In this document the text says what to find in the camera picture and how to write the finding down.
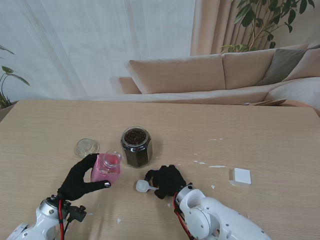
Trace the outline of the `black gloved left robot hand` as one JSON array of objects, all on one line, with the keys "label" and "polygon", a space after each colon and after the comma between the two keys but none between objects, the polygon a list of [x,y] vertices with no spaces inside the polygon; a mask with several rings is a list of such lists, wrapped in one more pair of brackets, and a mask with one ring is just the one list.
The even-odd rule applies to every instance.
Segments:
[{"label": "black gloved left robot hand", "polygon": [[75,201],[85,194],[111,187],[108,180],[84,181],[86,172],[94,167],[98,156],[98,153],[89,154],[70,169],[61,187],[57,190],[59,200]]}]

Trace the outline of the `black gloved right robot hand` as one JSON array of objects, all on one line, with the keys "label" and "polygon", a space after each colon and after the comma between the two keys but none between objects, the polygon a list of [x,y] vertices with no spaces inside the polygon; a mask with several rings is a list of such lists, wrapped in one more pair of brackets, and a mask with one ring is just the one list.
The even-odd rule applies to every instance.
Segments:
[{"label": "black gloved right robot hand", "polygon": [[144,180],[152,182],[152,186],[157,188],[154,194],[161,200],[165,197],[174,197],[184,187],[192,190],[192,184],[187,184],[179,170],[172,164],[163,165],[158,170],[149,170]]}]

